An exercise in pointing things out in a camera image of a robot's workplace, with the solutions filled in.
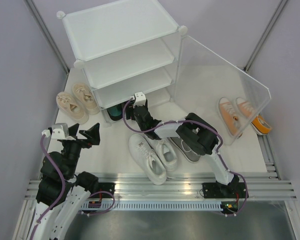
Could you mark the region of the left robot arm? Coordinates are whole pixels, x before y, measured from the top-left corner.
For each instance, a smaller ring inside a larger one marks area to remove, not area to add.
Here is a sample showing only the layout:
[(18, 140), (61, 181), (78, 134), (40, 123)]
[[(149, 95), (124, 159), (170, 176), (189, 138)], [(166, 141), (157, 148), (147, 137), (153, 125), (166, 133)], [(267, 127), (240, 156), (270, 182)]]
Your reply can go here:
[[(82, 149), (100, 144), (100, 124), (80, 130), (76, 123), (58, 123), (42, 131), (40, 145), (44, 153), (41, 180), (35, 197), (29, 240), (62, 240), (87, 198), (99, 193), (99, 179), (83, 171), (75, 174)], [(47, 152), (44, 140), (61, 142), (61, 152)]]

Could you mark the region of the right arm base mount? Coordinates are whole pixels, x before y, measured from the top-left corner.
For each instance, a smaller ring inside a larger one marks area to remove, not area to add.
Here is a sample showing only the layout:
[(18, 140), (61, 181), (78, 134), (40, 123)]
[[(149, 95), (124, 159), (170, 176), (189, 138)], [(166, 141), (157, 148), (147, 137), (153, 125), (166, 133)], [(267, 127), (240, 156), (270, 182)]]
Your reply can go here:
[(243, 182), (239, 182), (234, 190), (228, 186), (220, 187), (217, 182), (204, 182), (201, 190), (205, 199), (244, 199), (246, 192), (247, 189)]

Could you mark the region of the grey canvas sneaker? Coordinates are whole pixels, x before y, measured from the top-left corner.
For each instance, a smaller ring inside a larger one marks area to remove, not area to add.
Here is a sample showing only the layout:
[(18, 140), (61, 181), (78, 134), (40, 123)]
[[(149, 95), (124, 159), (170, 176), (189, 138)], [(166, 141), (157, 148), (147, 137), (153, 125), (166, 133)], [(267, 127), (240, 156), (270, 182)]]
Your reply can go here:
[(179, 137), (170, 137), (169, 140), (180, 150), (190, 163), (197, 163), (201, 158), (201, 156), (196, 154), (183, 139)]

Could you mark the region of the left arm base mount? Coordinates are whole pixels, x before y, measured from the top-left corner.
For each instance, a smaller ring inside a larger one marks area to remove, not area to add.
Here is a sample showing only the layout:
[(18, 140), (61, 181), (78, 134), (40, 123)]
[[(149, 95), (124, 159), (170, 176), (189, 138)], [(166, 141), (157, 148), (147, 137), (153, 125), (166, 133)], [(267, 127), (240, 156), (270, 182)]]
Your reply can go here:
[(96, 201), (102, 201), (103, 199), (112, 200), (113, 197), (111, 195), (115, 193), (115, 187), (116, 184), (114, 182), (100, 182), (98, 189), (89, 197), (89, 199), (94, 199)]

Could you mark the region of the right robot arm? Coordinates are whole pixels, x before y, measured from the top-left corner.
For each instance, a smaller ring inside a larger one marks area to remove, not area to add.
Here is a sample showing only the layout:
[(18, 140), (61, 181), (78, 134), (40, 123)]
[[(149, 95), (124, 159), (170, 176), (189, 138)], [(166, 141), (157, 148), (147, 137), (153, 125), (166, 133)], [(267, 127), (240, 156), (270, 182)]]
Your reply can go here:
[(196, 155), (209, 157), (219, 194), (229, 198), (236, 192), (239, 174), (231, 171), (221, 156), (222, 137), (195, 113), (191, 112), (181, 120), (162, 122), (151, 116), (146, 105), (133, 106), (127, 102), (123, 106), (122, 117), (125, 125), (135, 133), (145, 134), (153, 141), (177, 138)]

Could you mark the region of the green loafer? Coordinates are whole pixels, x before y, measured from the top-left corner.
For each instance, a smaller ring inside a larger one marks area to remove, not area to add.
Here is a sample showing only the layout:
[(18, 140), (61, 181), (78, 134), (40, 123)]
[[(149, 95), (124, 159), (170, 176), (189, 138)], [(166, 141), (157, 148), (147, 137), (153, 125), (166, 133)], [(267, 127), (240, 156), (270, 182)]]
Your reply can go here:
[(121, 104), (117, 104), (115, 106), (109, 107), (107, 109), (107, 113), (109, 118), (112, 121), (119, 121), (123, 118), (123, 108)]
[(131, 106), (133, 106), (134, 103), (135, 103), (135, 100), (130, 99), (130, 100), (128, 100), (128, 101), (123, 102), (123, 103), (122, 103), (122, 106), (123, 106), (123, 107), (124, 107), (124, 106), (127, 106), (127, 108), (131, 108)]

